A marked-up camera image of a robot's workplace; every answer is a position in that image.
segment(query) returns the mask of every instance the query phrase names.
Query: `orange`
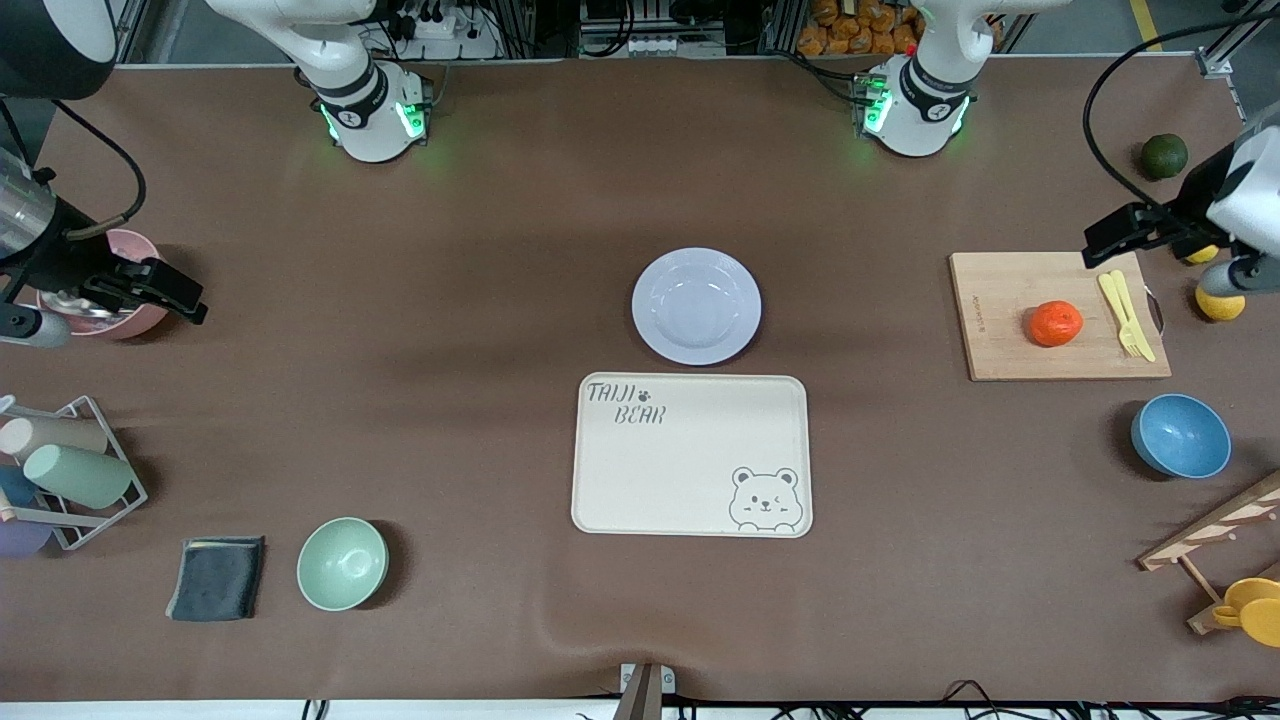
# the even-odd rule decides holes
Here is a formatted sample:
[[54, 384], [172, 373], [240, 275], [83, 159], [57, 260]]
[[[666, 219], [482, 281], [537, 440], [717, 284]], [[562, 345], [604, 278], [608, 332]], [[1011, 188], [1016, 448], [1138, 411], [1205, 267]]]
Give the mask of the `orange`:
[[1032, 313], [1032, 319], [1027, 324], [1027, 331], [1032, 340], [1044, 347], [1057, 347], [1066, 345], [1080, 334], [1084, 327], [1084, 318], [1074, 305], [1062, 300], [1046, 302]]

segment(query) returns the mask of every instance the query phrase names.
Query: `bear cartoon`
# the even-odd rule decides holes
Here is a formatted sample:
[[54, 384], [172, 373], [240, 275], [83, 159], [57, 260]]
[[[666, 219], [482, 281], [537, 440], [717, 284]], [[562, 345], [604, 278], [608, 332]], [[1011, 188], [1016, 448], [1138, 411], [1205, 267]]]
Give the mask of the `bear cartoon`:
[[728, 516], [739, 530], [795, 532], [804, 516], [800, 496], [796, 495], [799, 477], [790, 468], [772, 475], [756, 475], [750, 468], [733, 470], [733, 502]]

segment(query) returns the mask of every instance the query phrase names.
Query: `wooden cutting board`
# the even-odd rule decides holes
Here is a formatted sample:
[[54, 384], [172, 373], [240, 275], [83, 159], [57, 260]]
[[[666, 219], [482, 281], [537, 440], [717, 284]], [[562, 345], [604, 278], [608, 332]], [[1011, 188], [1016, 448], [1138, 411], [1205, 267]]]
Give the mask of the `wooden cutting board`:
[[[1121, 270], [1138, 324], [1156, 361], [1129, 357], [1120, 325], [1097, 277]], [[951, 283], [960, 309], [969, 377], [974, 380], [1167, 378], [1169, 356], [1147, 305], [1138, 258], [1114, 258], [1084, 269], [1078, 252], [956, 252]], [[1041, 347], [1027, 336], [1027, 318], [1039, 304], [1065, 300], [1079, 309], [1084, 328], [1061, 347]]]

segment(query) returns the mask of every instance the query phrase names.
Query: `white plate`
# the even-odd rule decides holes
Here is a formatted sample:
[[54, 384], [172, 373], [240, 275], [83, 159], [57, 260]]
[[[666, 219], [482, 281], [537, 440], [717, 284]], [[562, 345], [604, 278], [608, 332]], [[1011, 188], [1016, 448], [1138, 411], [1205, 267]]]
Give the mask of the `white plate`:
[[712, 365], [737, 355], [755, 337], [760, 288], [728, 255], [684, 247], [640, 274], [631, 318], [658, 355], [684, 365]]

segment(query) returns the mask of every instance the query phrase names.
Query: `yellow cup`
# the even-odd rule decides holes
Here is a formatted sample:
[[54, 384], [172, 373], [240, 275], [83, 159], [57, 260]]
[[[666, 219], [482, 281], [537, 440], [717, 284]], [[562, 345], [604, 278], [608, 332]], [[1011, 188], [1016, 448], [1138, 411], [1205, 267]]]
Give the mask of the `yellow cup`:
[[1213, 609], [1219, 625], [1243, 628], [1254, 641], [1280, 647], [1280, 583], [1245, 578], [1226, 589], [1222, 602]]

